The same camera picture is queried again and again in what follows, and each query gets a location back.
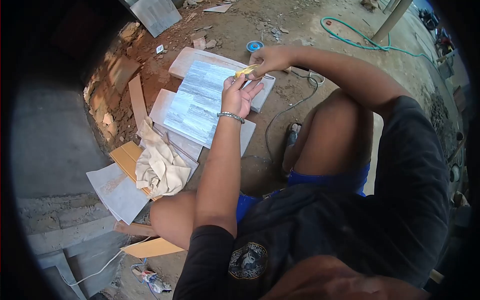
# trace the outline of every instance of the white rag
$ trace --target white rag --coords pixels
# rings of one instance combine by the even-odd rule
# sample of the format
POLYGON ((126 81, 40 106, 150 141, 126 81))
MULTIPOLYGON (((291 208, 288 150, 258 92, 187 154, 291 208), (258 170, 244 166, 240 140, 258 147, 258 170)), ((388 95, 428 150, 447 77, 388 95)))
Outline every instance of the white rag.
POLYGON ((160 195, 172 196, 180 192, 187 183, 191 170, 173 146, 167 145, 152 126, 152 119, 146 117, 138 131, 145 143, 145 150, 135 167, 137 189, 150 188, 148 199, 160 195))

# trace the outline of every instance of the person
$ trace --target person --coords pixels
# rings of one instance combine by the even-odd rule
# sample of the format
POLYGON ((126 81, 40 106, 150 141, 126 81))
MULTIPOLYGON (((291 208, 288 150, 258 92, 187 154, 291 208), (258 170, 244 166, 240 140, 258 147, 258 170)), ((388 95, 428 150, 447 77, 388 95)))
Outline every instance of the person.
POLYGON ((260 66, 225 80, 222 112, 245 118, 259 79, 289 66, 339 88, 289 127, 288 187, 264 199, 239 197, 241 122, 219 117, 198 190, 151 208, 156 233, 188 250, 173 298, 426 299, 447 234, 448 173, 419 104, 385 72, 340 53, 265 47, 250 64, 260 66), (384 128, 374 194, 364 196, 373 112, 384 128))

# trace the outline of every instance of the leg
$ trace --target leg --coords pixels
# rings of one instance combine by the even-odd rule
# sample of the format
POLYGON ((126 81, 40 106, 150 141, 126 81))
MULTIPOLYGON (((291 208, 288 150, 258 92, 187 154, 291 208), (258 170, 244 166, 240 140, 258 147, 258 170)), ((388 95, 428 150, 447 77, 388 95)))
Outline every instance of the leg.
POLYGON ((150 222, 155 233, 185 250, 190 245, 196 191, 162 197, 150 208, 150 222))
POLYGON ((285 150, 283 169, 304 175, 337 175, 370 161, 373 113, 336 89, 305 118, 285 150))

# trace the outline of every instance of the cutting disc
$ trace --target cutting disc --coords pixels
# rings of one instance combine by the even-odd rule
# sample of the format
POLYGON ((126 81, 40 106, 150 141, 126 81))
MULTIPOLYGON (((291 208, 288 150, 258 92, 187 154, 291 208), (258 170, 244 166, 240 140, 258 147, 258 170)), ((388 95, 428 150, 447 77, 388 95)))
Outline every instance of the cutting disc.
POLYGON ((264 46, 264 44, 262 42, 250 41, 250 42, 247 43, 247 50, 249 52, 255 52, 263 46, 264 46))

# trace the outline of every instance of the black cable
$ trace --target black cable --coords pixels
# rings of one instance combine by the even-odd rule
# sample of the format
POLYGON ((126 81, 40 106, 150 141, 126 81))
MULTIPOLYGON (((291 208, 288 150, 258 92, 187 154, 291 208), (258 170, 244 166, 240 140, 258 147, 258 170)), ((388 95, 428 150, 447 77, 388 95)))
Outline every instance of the black cable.
POLYGON ((268 145, 268 130, 270 129, 270 125, 272 125, 273 121, 275 121, 275 119, 276 119, 278 116, 280 116, 281 114, 283 114, 283 113, 286 112, 286 111, 291 110, 292 108, 294 108, 294 107, 297 106, 298 104, 302 103, 303 101, 310 99, 310 98, 317 92, 317 90, 318 90, 318 81, 317 81, 315 78, 312 77, 312 73, 309 73, 307 76, 302 76, 302 75, 298 74, 298 73, 295 72, 295 71, 292 71, 292 73, 294 73, 295 75, 297 75, 298 77, 301 77, 301 78, 308 78, 307 80, 312 79, 312 80, 315 82, 315 86, 314 86, 314 89, 313 89, 312 94, 310 94, 310 96, 308 96, 308 97, 300 100, 299 102, 293 104, 293 105, 290 106, 289 108, 287 108, 287 109, 285 109, 285 110, 277 113, 277 114, 273 117, 273 119, 270 121, 270 123, 268 123, 267 129, 265 130, 265 142, 266 142, 266 144, 267 144, 268 155, 270 156, 270 158, 263 158, 263 157, 256 156, 256 155, 247 155, 247 156, 242 157, 242 159, 247 158, 247 157, 255 157, 255 158, 260 158, 260 159, 263 159, 264 161, 273 163, 273 162, 274 162, 274 160, 273 160, 273 155, 272 155, 272 152, 270 151, 270 146, 268 145))

